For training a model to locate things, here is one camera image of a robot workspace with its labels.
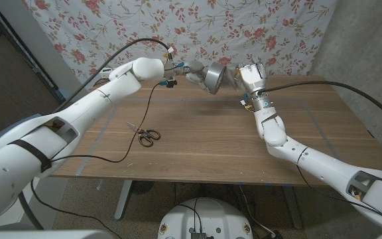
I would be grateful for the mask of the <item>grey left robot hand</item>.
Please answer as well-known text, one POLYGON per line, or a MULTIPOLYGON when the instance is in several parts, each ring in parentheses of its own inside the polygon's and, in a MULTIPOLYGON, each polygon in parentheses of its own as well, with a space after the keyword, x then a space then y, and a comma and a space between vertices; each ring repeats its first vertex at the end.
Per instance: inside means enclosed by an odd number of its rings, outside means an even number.
POLYGON ((174 80, 175 76, 185 76, 190 83, 208 91, 208 87, 205 85, 207 71, 208 69, 197 60, 188 62, 168 61, 164 66, 164 78, 174 80))

